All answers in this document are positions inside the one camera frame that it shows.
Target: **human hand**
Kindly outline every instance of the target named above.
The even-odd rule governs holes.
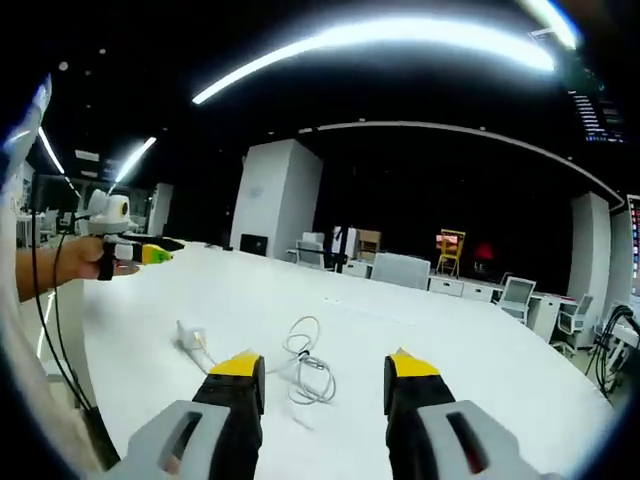
[[[62,244],[58,258],[56,276],[58,283],[76,278],[97,279],[100,273],[98,260],[103,255],[103,241],[98,237],[80,237]],[[121,261],[116,261],[113,275],[131,275],[140,270]]]

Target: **white column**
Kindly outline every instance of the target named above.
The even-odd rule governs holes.
[[[230,245],[242,234],[267,237],[267,256],[285,259],[287,249],[313,226],[322,161],[295,140],[256,145],[244,163]]]
[[[593,342],[593,325],[603,315],[611,256],[611,221],[609,204],[594,193],[587,193],[571,203],[573,210],[573,250],[568,295],[580,301],[582,295],[593,296],[582,332],[573,341],[576,347]]]
[[[614,303],[629,303],[633,286],[633,239],[629,210],[611,217],[611,262],[609,288],[603,315]]]
[[[149,235],[161,236],[169,218],[173,185],[159,183],[153,192],[153,203],[149,213]]]

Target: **drawer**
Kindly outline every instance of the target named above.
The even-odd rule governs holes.
[[[463,283],[459,280],[431,277],[429,281],[429,291],[459,297],[462,295],[462,285]]]
[[[364,262],[348,262],[342,273],[353,277],[369,278],[371,277],[371,265]]]
[[[493,296],[493,288],[486,285],[476,285],[474,283],[465,283],[462,287],[462,298],[469,300],[477,300],[478,302],[491,302]]]

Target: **black cable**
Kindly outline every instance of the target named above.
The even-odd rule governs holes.
[[[73,370],[73,369],[71,366],[71,362],[69,361],[69,357],[67,356],[67,350],[64,348],[64,341],[62,340],[62,326],[61,326],[62,322],[60,321],[60,312],[58,307],[58,281],[57,281],[58,259],[60,258],[60,252],[62,251],[62,244],[64,243],[64,237],[66,237],[67,233],[69,233],[69,230],[75,225],[75,222],[83,218],[85,217],[77,218],[74,222],[71,223],[71,227],[69,227],[69,229],[66,229],[62,233],[62,238],[60,239],[60,244],[56,249],[56,256],[53,261],[53,292],[54,292],[53,303],[54,303],[55,312],[56,312],[56,329],[58,331],[58,342],[60,343],[60,351],[62,352],[64,361],[67,362],[67,365],[69,365],[70,370]],[[84,390],[80,385],[80,382],[75,377],[74,377],[74,381],[75,381],[76,387],[78,388],[78,392],[80,393],[80,395],[82,395],[82,398],[84,399],[86,404],[89,405],[89,408],[91,408],[91,402],[87,398],[87,395],[84,393]]]
[[[628,320],[629,325],[631,325],[633,330],[638,335],[638,346],[640,346],[640,326],[634,321],[633,316],[633,310],[631,310],[626,305],[619,305],[613,310],[611,316],[609,317],[609,320],[607,320],[607,323],[602,330],[602,333],[600,334],[600,339],[596,343],[593,357],[589,361],[589,365],[585,370],[585,375],[588,375],[591,369],[591,365],[595,363],[596,382],[598,384],[600,392],[607,399],[614,390],[613,385],[611,386],[611,388],[607,388],[607,382],[612,377],[614,377],[619,370],[618,367],[615,369],[615,371],[612,371],[609,375],[607,375],[607,351],[609,340],[613,335],[613,329],[615,328],[616,324],[621,318],[624,317]]]
[[[37,181],[38,181],[38,174],[36,173],[34,176],[34,187],[33,187],[33,191],[36,191],[36,185],[37,185]],[[85,411],[89,411],[90,410],[90,406],[85,404],[83,402],[82,397],[80,397],[80,395],[78,394],[78,392],[76,391],[76,389],[73,386],[73,383],[71,382],[71,380],[69,380],[69,377],[67,376],[66,372],[64,371],[64,369],[62,368],[62,363],[60,362],[60,359],[58,358],[58,355],[56,354],[55,349],[53,348],[53,342],[51,341],[51,337],[49,336],[49,331],[47,330],[47,323],[44,320],[44,313],[42,312],[42,304],[40,303],[40,288],[38,286],[38,261],[37,261],[37,255],[36,255],[36,205],[35,205],[35,195],[32,196],[31,199],[31,260],[33,262],[33,288],[34,288],[34,293],[35,293],[35,299],[36,299],[36,306],[38,307],[38,315],[40,318],[40,323],[42,324],[42,329],[44,332],[44,336],[47,340],[47,344],[49,345],[49,349],[51,350],[51,354],[53,355],[53,359],[56,362],[56,365],[58,366],[58,369],[60,370],[60,373],[62,374],[63,378],[65,379],[65,381],[67,382],[67,385],[69,386],[69,390],[71,390],[71,393],[73,393],[73,396],[76,398],[76,401],[78,402],[78,404],[80,404],[80,406],[82,407],[83,410]]]

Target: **black ceiling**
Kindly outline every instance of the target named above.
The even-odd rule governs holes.
[[[586,145],[557,79],[460,50],[369,46],[314,52],[272,65],[201,106],[191,103],[243,63],[345,19],[410,12],[472,18],[518,34],[540,28],[508,0],[401,2],[393,9],[386,3],[298,0],[216,3],[211,10],[154,7],[142,15],[101,11],[52,41],[54,64],[66,62],[68,68],[52,72],[54,93],[43,126],[71,176],[86,169],[75,149],[123,159],[136,142],[157,137],[127,180],[140,186],[187,182],[205,163],[223,171],[250,145],[297,136],[304,127],[365,118],[484,127],[572,157],[615,189],[634,191],[631,147]],[[389,170],[385,164],[397,169],[413,160],[442,165],[455,159],[469,165],[460,177],[467,183],[478,178],[469,174],[474,165],[485,165],[483,171],[512,168],[528,188],[545,176],[568,180],[572,191],[589,188],[566,167],[460,134],[407,134],[398,162],[396,129],[367,130],[300,139],[325,160],[369,162],[381,165],[380,171]],[[519,158],[505,163],[506,151]],[[31,158],[38,170],[55,173],[42,152]],[[543,173],[522,175],[521,165],[535,161]]]

